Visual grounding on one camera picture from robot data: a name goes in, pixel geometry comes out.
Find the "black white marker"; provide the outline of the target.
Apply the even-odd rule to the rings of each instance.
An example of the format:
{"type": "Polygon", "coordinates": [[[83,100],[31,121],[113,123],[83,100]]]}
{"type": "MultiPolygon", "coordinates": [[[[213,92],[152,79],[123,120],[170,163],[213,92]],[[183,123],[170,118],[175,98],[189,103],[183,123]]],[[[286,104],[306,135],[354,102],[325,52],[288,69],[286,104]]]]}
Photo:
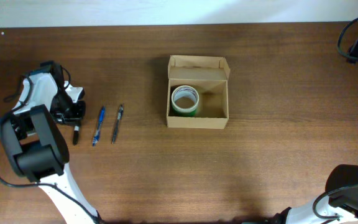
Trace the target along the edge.
{"type": "Polygon", "coordinates": [[[80,125],[77,124],[74,126],[74,130],[73,130],[73,145],[78,144],[79,135],[80,135],[80,125]]]}

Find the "blue ballpoint pen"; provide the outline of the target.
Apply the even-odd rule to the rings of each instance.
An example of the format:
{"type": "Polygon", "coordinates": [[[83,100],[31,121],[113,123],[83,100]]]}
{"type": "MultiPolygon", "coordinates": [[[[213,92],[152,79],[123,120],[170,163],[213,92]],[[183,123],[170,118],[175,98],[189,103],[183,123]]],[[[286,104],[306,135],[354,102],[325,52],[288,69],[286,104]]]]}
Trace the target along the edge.
{"type": "Polygon", "coordinates": [[[97,143],[99,142],[100,133],[101,133],[101,127],[102,127],[103,121],[104,121],[105,111],[106,111],[106,108],[104,106],[102,106],[101,109],[100,109],[100,112],[99,112],[99,116],[98,116],[98,122],[97,122],[97,125],[96,125],[96,131],[95,131],[95,134],[93,136],[93,141],[92,141],[92,146],[93,147],[95,145],[97,145],[97,143]]]}

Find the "black ballpoint pen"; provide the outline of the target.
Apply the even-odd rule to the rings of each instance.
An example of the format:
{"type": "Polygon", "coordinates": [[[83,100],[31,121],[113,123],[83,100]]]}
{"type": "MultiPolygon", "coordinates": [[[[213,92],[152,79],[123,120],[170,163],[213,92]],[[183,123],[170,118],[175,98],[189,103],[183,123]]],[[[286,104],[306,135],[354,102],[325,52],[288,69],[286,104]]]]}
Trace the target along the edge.
{"type": "Polygon", "coordinates": [[[117,135],[119,132],[119,125],[120,125],[121,119],[123,117],[123,114],[124,114],[124,105],[120,104],[118,114],[117,114],[116,123],[114,125],[114,129],[113,129],[113,133],[112,133],[112,140],[111,140],[112,144],[114,144],[117,140],[117,135]]]}

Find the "beige masking tape roll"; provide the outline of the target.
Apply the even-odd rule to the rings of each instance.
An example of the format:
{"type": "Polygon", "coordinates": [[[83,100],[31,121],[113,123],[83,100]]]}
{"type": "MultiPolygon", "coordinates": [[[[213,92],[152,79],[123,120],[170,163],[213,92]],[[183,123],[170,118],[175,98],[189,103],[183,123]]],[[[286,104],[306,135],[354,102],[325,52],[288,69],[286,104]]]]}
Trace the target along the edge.
{"type": "Polygon", "coordinates": [[[192,86],[181,85],[174,89],[171,95],[171,102],[172,105],[177,105],[181,108],[190,108],[193,105],[199,105],[200,96],[192,86]]]}

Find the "green tape roll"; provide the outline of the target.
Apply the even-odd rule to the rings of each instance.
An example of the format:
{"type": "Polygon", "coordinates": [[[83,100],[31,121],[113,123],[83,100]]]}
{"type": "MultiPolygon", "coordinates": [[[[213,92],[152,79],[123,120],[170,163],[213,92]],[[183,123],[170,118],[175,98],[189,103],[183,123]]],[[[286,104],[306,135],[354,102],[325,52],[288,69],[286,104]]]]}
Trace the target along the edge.
{"type": "Polygon", "coordinates": [[[181,117],[194,117],[197,113],[198,107],[193,105],[190,108],[181,108],[177,105],[172,105],[173,114],[181,117]]]}

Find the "cardboard box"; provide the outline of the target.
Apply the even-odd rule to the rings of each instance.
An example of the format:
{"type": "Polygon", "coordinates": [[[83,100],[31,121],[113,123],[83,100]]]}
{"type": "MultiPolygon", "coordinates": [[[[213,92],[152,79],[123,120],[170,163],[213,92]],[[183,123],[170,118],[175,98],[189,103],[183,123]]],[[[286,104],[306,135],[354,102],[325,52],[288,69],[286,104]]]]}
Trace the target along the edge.
{"type": "Polygon", "coordinates": [[[231,69],[224,57],[172,55],[167,72],[169,128],[226,127],[231,69]]]}

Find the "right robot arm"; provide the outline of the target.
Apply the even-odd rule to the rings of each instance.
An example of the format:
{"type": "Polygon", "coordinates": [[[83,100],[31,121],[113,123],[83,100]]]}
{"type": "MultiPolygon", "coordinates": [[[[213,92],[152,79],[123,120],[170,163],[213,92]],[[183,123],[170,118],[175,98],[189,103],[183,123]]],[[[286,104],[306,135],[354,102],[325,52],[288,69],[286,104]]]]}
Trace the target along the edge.
{"type": "Polygon", "coordinates": [[[341,164],[330,173],[325,191],[300,207],[288,207],[265,223],[347,223],[358,221],[358,166],[341,164]]]}

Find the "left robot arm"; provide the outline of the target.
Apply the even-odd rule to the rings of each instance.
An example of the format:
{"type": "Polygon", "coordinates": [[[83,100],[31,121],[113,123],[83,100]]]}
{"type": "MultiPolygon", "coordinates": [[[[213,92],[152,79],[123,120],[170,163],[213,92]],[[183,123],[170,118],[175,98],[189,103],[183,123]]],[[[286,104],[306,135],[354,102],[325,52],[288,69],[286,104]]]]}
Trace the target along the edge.
{"type": "Polygon", "coordinates": [[[85,116],[85,91],[71,85],[70,73],[54,61],[23,76],[15,107],[0,118],[0,140],[7,159],[27,188],[38,187],[67,223],[102,223],[70,170],[70,153],[58,125],[79,128],[85,116]]]}

